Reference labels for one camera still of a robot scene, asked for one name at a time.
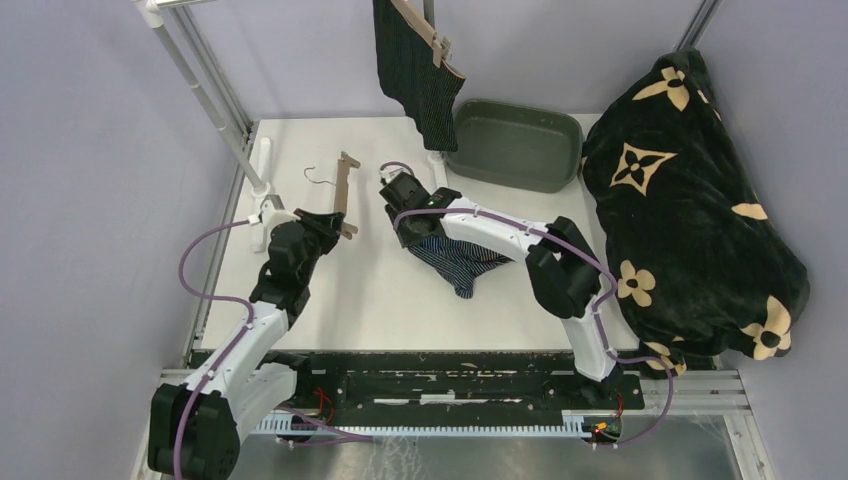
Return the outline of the blue striped underwear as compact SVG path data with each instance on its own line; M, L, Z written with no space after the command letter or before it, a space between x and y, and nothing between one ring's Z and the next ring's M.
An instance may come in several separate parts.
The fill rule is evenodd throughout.
M476 279L512 260L479 245L442 237L428 237L407 250L432 267L462 299L474 295Z

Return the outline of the black striped underwear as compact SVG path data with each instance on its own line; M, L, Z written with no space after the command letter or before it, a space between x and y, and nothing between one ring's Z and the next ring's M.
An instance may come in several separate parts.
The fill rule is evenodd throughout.
M385 96L403 107L431 151L455 152L453 106L466 78L443 62L389 1L372 2L377 74Z

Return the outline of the wooden clip hanger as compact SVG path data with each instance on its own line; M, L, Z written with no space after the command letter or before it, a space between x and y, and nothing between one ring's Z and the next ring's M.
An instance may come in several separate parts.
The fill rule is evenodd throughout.
M449 63L451 42L441 36L428 16L411 1L389 1L384 14L388 42L395 63L412 72L446 73L464 81L466 76Z

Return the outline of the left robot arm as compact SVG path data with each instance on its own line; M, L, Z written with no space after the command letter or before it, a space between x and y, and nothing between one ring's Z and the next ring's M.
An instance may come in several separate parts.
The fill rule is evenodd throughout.
M309 374L263 359L303 312L315 267L342 238L345 217L274 209L243 220L269 227L268 259L248 298L208 295L240 305L243 315L200 367L155 391L147 445L151 470L175 479L226 479L242 444L272 410L312 399Z

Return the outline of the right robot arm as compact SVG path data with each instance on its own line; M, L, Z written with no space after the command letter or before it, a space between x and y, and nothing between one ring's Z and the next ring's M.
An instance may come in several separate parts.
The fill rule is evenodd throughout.
M572 220L534 222L484 208L447 187L429 192L402 168L382 174L381 185L401 246L432 267L457 296L472 297L476 280L497 267L523 265L536 302L563 323L582 375L581 400L599 408L617 396L615 352L592 317L601 278L609 272Z

